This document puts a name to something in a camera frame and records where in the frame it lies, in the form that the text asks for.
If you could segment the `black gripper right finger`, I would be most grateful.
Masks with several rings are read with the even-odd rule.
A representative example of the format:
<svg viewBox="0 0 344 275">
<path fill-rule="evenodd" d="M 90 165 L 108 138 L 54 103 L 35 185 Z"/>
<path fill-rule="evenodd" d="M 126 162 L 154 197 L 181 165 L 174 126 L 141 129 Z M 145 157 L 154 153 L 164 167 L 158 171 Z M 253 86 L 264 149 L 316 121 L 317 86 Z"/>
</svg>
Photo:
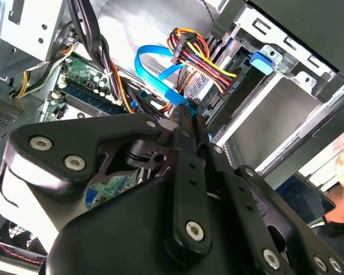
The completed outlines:
<svg viewBox="0 0 344 275">
<path fill-rule="evenodd" d="M 234 217 L 246 274 L 344 274 L 344 263 L 249 166 L 234 169 L 193 117 L 197 153 L 208 161 L 208 189 L 220 191 Z"/>
</svg>

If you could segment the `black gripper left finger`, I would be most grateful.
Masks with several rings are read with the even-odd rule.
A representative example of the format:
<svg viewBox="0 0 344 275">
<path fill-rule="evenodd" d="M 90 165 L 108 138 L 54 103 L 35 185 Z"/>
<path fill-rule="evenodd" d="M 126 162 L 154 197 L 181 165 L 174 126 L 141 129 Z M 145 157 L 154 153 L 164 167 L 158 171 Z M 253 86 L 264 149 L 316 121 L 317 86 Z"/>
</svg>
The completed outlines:
<svg viewBox="0 0 344 275">
<path fill-rule="evenodd" d="M 212 247 L 200 157 L 208 144 L 204 118 L 185 105 L 170 120 L 136 113 L 23 125 L 5 147 L 2 214 L 51 254 L 61 230 L 86 212 L 90 185 L 147 168 L 170 189 L 167 249 L 203 257 Z"/>
</svg>

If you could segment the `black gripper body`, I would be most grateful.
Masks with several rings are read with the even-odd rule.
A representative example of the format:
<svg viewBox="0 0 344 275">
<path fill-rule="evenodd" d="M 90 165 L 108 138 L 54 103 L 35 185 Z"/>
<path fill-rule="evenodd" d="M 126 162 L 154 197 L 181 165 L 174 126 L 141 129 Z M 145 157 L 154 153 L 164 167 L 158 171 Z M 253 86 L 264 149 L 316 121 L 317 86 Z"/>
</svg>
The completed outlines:
<svg viewBox="0 0 344 275">
<path fill-rule="evenodd" d="M 246 274 L 242 244 L 234 237 L 234 217 L 223 198 L 208 196 L 204 256 L 189 252 L 192 244 L 172 243 L 172 216 L 166 182 L 145 185 L 87 211 L 59 233 L 46 258 L 46 274 Z"/>
</svg>

